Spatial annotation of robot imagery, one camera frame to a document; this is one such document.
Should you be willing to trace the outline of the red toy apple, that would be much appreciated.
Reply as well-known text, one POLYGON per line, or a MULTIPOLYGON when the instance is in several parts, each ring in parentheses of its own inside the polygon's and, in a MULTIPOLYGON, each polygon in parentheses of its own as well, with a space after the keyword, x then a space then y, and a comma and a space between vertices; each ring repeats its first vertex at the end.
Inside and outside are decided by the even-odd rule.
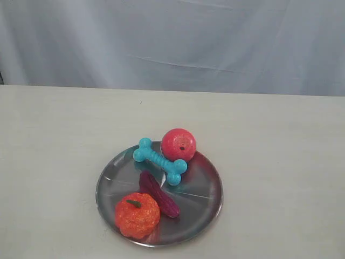
POLYGON ((195 137, 183 128, 168 131, 161 140, 161 152, 170 161, 190 161, 196 153, 195 137))

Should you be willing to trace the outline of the white backdrop curtain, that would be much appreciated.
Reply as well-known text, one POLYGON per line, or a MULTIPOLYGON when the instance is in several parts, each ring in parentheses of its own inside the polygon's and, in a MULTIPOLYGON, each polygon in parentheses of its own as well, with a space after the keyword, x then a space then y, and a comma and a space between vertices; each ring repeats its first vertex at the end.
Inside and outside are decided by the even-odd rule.
POLYGON ((1 1, 6 84, 344 95, 344 1, 1 1))

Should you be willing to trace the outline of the teal toy bone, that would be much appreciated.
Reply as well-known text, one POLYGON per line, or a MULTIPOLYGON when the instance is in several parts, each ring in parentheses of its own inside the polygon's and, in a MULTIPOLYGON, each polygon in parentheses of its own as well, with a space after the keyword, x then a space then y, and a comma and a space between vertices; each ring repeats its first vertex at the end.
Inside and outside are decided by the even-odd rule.
POLYGON ((142 138, 139 141, 139 147, 133 152, 133 159, 136 162, 148 160, 166 172, 166 181, 171 186, 177 186, 181 183, 181 175, 188 169, 187 162, 183 159, 177 159, 173 162, 158 154, 151 148, 152 141, 149 138, 142 138))

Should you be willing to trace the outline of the round metal plate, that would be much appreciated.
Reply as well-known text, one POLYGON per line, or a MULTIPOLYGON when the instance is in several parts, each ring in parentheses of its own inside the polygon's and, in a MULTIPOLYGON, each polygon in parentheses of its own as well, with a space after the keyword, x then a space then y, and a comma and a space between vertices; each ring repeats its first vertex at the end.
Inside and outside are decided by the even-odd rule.
POLYGON ((162 215, 149 236, 141 240, 129 237, 129 242, 153 248, 171 246, 195 238, 211 226, 223 205, 222 181, 213 164, 196 152, 188 163, 188 170, 182 174, 182 182, 178 186, 170 186, 164 171, 157 165, 134 161, 133 152, 137 148, 132 146, 115 156, 98 179, 95 200, 106 225, 121 235, 115 225, 115 206, 123 197, 139 191, 140 173, 149 171, 161 189, 179 206, 180 215, 174 219, 162 215))

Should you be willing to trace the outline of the orange toy pumpkin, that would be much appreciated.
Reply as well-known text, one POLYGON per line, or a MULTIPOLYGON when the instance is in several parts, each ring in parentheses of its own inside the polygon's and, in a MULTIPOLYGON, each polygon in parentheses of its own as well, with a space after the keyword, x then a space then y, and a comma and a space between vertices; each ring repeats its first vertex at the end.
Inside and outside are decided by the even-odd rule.
POLYGON ((125 237, 142 239, 150 235, 160 217, 157 202, 146 193, 131 193, 115 206, 115 225, 125 237))

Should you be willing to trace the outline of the purple toy vegetable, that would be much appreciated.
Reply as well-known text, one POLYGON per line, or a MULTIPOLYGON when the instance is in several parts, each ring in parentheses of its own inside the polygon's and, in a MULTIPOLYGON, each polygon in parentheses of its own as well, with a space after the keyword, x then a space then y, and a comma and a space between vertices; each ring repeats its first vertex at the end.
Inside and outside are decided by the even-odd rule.
POLYGON ((150 195, 158 204, 160 211, 170 217, 177 218, 180 215, 178 205, 160 187, 154 176, 149 171, 143 171, 139 178, 140 193, 150 195))

